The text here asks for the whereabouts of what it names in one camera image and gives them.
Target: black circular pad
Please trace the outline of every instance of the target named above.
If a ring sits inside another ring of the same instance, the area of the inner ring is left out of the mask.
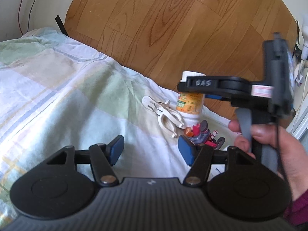
[[[235,165],[208,183],[207,194],[221,212],[245,221],[281,216],[290,200],[287,184],[261,164]]]
[[[93,182],[74,169],[49,165],[32,169],[12,186],[18,212],[35,219],[58,219],[78,212],[94,196]]]

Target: pill bottle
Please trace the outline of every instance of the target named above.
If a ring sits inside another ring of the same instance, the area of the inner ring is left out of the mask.
[[[184,71],[181,82],[186,82],[189,76],[205,76],[205,74]],[[200,123],[200,115],[204,104],[204,94],[180,92],[176,110],[181,113],[184,118],[185,125],[183,128],[192,127]]]

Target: orange label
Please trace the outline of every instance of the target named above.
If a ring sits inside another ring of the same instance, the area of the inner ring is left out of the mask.
[[[203,94],[180,93],[177,101],[177,110],[183,113],[199,115],[202,110]]]

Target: white bottle cap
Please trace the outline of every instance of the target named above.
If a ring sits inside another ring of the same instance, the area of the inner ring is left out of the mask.
[[[189,76],[206,76],[205,74],[193,72],[193,71],[183,71],[181,82],[186,82],[187,77]]]
[[[184,120],[184,126],[182,127],[182,129],[185,129],[187,127],[193,127],[193,125],[197,125],[198,123],[201,122],[201,117],[200,115],[192,115],[192,114],[189,114],[189,113],[184,113],[184,112],[180,112],[178,111],[182,117],[183,117],[183,120]]]

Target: logo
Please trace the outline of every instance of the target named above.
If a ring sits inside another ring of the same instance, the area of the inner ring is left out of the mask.
[[[197,81],[196,81],[196,86],[210,86],[212,84],[212,80],[200,80],[200,79],[198,79]]]
[[[150,181],[148,181],[147,182],[149,185],[153,185],[153,184],[155,184],[156,183],[156,181],[154,181],[154,180],[150,180]]]

